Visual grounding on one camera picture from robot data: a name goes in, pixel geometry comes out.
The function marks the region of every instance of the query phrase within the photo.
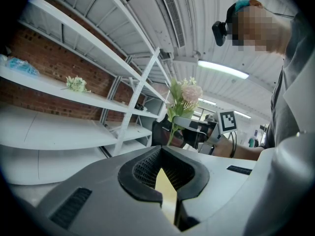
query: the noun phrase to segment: gray shirt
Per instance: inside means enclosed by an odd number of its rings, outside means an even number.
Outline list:
[[[285,52],[279,81],[271,99],[272,119],[266,132],[264,148],[274,148],[282,140],[296,135],[299,127],[283,94],[304,68],[315,46],[314,32],[298,13],[291,21],[292,35]]]

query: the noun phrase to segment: air vent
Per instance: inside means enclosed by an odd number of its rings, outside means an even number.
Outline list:
[[[171,18],[171,22],[175,31],[177,43],[179,47],[185,46],[185,38],[181,20],[174,0],[163,0]]]

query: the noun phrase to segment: white shelf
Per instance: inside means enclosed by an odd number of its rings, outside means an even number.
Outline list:
[[[112,156],[114,156],[115,145],[108,145],[108,146],[105,146],[105,148]],[[131,151],[142,149],[142,148],[145,148],[145,146],[136,140],[125,141],[123,142],[122,148],[118,155],[126,154]]]
[[[125,6],[121,0],[56,1],[87,22],[125,56],[135,53],[153,54],[155,52],[133,17],[131,7],[128,4]],[[139,70],[141,69],[142,64],[138,63],[138,59],[134,60],[133,64],[136,64]],[[159,60],[157,60],[157,66],[156,74],[158,76],[156,77],[153,73],[150,73],[149,79],[160,83],[167,81],[170,84],[170,80]]]
[[[105,97],[102,97],[95,93],[74,92],[68,89],[64,89],[66,88],[65,83],[54,80],[45,75],[40,74],[38,76],[32,76],[0,65],[0,77],[18,83],[20,85],[26,86],[28,88],[38,90],[67,100],[72,100],[83,104],[119,111],[123,113],[126,113],[128,111],[127,105],[117,101],[108,100]],[[134,114],[158,118],[157,115],[153,115],[149,112],[144,112],[137,109],[134,110]]]
[[[51,151],[0,146],[0,167],[11,184],[61,182],[105,158],[97,147]]]
[[[106,124],[109,126],[108,130],[114,129],[112,134],[117,138],[120,132],[121,122],[118,121],[107,121]],[[125,132],[125,137],[123,141],[134,140],[145,136],[151,136],[152,131],[134,123],[130,122],[128,128]]]
[[[79,23],[44,0],[28,0],[19,22],[115,77],[132,77],[141,80],[141,75],[113,50]],[[163,97],[147,82],[144,86],[163,100]]]
[[[98,121],[62,117],[0,104],[0,144],[27,149],[61,150],[115,144]]]

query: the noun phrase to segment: black rubber pad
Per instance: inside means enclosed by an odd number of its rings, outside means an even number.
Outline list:
[[[50,220],[62,228],[68,229],[91,193],[92,191],[86,188],[76,189],[67,201],[55,211]]]
[[[231,165],[231,166],[227,167],[227,170],[234,171],[234,172],[241,173],[241,174],[245,174],[245,175],[249,175],[252,172],[251,169],[237,167],[237,166],[234,166],[234,165]]]

